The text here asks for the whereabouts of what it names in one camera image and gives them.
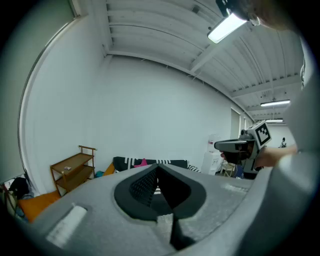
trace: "wooden shelf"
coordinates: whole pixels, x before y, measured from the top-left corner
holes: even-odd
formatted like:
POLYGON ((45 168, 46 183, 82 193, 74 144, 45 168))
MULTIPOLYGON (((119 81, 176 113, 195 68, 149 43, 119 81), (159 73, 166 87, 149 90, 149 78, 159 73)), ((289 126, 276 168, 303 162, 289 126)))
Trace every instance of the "wooden shelf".
POLYGON ((59 192, 59 187, 70 192, 76 187, 84 183, 89 176, 93 173, 95 177, 95 162, 94 162, 94 150, 93 147, 79 146, 81 148, 81 153, 75 154, 68 157, 65 160, 57 162, 53 165, 50 165, 51 176, 55 185, 56 190, 59 192), (83 149, 92 150, 92 154, 83 153, 83 149), (92 159, 92 166, 85 165, 89 160, 92 159), (54 171, 62 174, 62 177, 55 179, 54 171))
POLYGON ((62 174, 64 172, 64 175, 69 175, 74 170, 76 170, 79 166, 84 165, 86 162, 94 158, 93 155, 90 154, 84 154, 84 153, 78 153, 75 154, 61 162, 58 162, 54 165, 51 165, 52 169, 56 172, 62 174))
POLYGON ((81 185, 83 182, 85 182, 85 180, 91 175, 94 169, 95 168, 92 166, 83 165, 83 168, 80 169, 79 172, 74 177, 72 177, 69 180, 66 179, 66 181, 64 181, 63 177, 61 177, 56 181, 56 184, 67 191, 72 191, 76 187, 81 185))

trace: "ceiling light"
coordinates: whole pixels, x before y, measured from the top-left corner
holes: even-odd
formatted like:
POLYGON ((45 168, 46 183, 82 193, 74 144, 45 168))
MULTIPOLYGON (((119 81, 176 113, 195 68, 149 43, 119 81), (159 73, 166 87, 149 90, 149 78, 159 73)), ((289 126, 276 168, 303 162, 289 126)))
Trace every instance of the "ceiling light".
POLYGON ((270 120, 265 120, 267 123, 282 123, 284 120, 283 119, 270 119, 270 120))
POLYGON ((218 26, 209 32, 208 38, 217 44, 246 22, 246 20, 240 19, 232 13, 228 18, 225 18, 218 26))
POLYGON ((283 105, 283 104, 289 104, 290 100, 278 100, 278 101, 271 101, 266 103, 261 103, 261 107, 268 107, 268 106, 275 106, 275 105, 283 105))

